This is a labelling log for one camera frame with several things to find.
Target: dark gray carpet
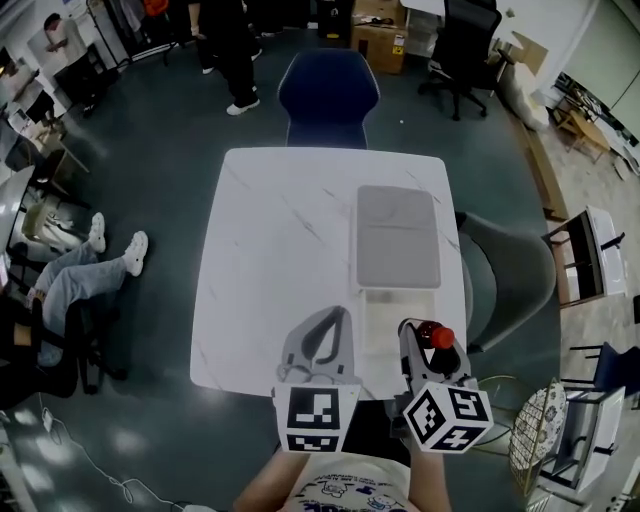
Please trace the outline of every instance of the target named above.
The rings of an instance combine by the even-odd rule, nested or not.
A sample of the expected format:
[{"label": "dark gray carpet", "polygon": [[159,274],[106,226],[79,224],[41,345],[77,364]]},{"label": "dark gray carpet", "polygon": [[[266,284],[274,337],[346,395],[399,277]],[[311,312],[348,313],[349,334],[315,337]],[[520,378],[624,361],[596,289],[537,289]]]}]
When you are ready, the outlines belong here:
[{"label": "dark gray carpet", "polygon": [[[79,192],[105,214],[108,255],[119,255],[138,229],[152,244],[142,277],[121,294],[122,318],[108,335],[107,355],[129,369],[129,380],[106,379],[98,396],[43,395],[45,405],[105,471],[120,480],[138,477],[163,498],[229,509],[274,449],[269,400],[191,383],[192,313],[224,154],[284,144],[287,117],[276,90],[293,55],[315,45],[313,32],[267,41],[255,66],[262,105],[237,119],[225,114],[230,97],[220,75],[202,76],[195,48],[177,48],[168,68],[152,58],[128,69],[93,117],[79,121],[82,137],[69,135],[92,170]],[[424,67],[408,68],[401,76],[378,76],[382,100],[366,123],[370,149],[437,156],[447,166],[458,210],[542,234],[534,182],[497,99],[489,100],[486,119],[463,100],[456,123],[450,95],[419,97]],[[515,374],[539,387],[557,375],[560,326],[552,302],[491,352],[474,356],[476,376]],[[25,408],[39,417],[37,398],[16,410]],[[121,490],[78,450],[44,443],[39,422],[14,422],[9,432],[20,462],[48,484],[33,489],[41,512],[127,509]],[[517,508],[504,458],[448,457],[447,476],[456,511]],[[132,489],[138,509],[169,509],[136,484]]]}]

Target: red bottle cap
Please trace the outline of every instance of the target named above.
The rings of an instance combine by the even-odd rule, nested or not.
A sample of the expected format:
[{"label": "red bottle cap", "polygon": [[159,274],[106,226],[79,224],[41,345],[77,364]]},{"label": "red bottle cap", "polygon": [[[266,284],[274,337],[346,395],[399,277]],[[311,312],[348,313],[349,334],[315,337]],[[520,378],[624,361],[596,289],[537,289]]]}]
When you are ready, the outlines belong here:
[{"label": "red bottle cap", "polygon": [[431,333],[431,346],[433,348],[451,348],[456,336],[448,327],[436,327]]}]

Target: navy office chair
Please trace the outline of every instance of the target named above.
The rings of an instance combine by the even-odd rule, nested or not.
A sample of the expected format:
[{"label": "navy office chair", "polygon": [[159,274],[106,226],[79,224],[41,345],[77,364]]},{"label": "navy office chair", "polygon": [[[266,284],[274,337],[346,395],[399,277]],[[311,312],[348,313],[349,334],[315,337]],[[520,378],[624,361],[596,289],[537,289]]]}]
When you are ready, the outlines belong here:
[{"label": "navy office chair", "polygon": [[280,83],[278,97],[289,113],[287,146],[367,149],[364,118],[380,92],[359,53],[300,52]]},{"label": "navy office chair", "polygon": [[571,350],[600,350],[598,355],[586,356],[587,359],[598,359],[596,372],[591,380],[562,379],[562,382],[585,384],[585,387],[568,389],[584,389],[585,391],[613,391],[625,386],[625,396],[640,392],[640,347],[632,347],[619,354],[608,343],[588,347],[571,347]]}]

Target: white sneaker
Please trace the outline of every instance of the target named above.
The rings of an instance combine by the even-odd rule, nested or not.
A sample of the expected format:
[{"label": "white sneaker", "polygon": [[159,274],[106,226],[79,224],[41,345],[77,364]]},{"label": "white sneaker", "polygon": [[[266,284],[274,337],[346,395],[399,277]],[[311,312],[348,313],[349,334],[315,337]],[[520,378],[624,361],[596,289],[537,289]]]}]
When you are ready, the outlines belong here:
[{"label": "white sneaker", "polygon": [[91,219],[91,231],[89,231],[89,245],[98,254],[107,249],[107,241],[104,238],[104,215],[96,213]]},{"label": "white sneaker", "polygon": [[239,116],[240,114],[244,114],[247,110],[251,110],[252,108],[257,107],[258,105],[260,105],[260,100],[256,100],[255,103],[252,103],[251,105],[247,105],[246,107],[238,107],[236,106],[235,103],[232,103],[227,108],[227,114],[229,114],[230,116]]},{"label": "white sneaker", "polygon": [[148,248],[149,238],[147,234],[144,231],[138,231],[133,235],[127,250],[124,251],[122,259],[127,267],[127,272],[133,277],[138,277],[142,273],[144,256],[147,254]]}]

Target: white cable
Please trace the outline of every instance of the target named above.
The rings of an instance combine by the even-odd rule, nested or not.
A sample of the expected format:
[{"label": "white cable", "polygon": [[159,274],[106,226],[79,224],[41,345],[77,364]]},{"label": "white cable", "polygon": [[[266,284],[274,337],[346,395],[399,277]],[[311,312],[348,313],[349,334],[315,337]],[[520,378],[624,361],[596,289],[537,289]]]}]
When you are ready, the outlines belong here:
[{"label": "white cable", "polygon": [[76,445],[78,448],[82,450],[82,453],[84,453],[84,456],[87,458],[89,463],[96,469],[96,471],[98,471],[98,473],[100,473],[107,480],[109,480],[110,484],[122,488],[122,493],[124,494],[124,499],[126,500],[127,503],[129,503],[130,505],[133,504],[133,494],[131,493],[131,490],[127,487],[127,484],[132,482],[138,482],[142,487],[144,487],[147,490],[147,492],[149,492],[149,494],[151,494],[151,496],[153,496],[160,503],[167,503],[168,505],[173,505],[177,509],[184,510],[184,507],[181,507],[177,503],[169,500],[163,500],[162,498],[160,498],[155,492],[149,489],[149,487],[142,480],[139,480],[138,478],[129,478],[128,480],[124,480],[123,482],[120,482],[116,478],[107,474],[95,462],[93,462],[93,459],[89,456],[89,453],[87,452],[86,448],[82,446],[78,441],[76,441],[73,437],[71,437],[71,434],[69,433],[69,429],[64,424],[64,422],[56,418],[51,412],[51,410],[49,410],[49,408],[44,407],[44,405],[42,404],[41,393],[38,393],[38,399],[40,400],[40,410],[42,411],[42,420],[44,421],[45,415],[49,413],[51,415],[51,418],[53,419],[53,423],[57,423],[61,425],[62,428],[64,428],[64,431],[67,433],[67,437],[69,438],[69,441],[71,441],[72,444]]}]

